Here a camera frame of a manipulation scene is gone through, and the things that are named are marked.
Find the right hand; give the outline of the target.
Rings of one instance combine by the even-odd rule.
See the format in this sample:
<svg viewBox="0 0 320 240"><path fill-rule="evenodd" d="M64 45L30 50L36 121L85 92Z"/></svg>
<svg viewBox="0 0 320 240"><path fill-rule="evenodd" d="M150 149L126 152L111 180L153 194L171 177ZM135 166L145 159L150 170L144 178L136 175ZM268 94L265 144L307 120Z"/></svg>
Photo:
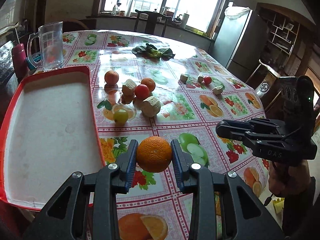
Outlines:
<svg viewBox="0 0 320 240"><path fill-rule="evenodd" d="M307 160L302 160L296 167L271 162L268 173L268 189L276 197L300 194L311 183Z"/></svg>

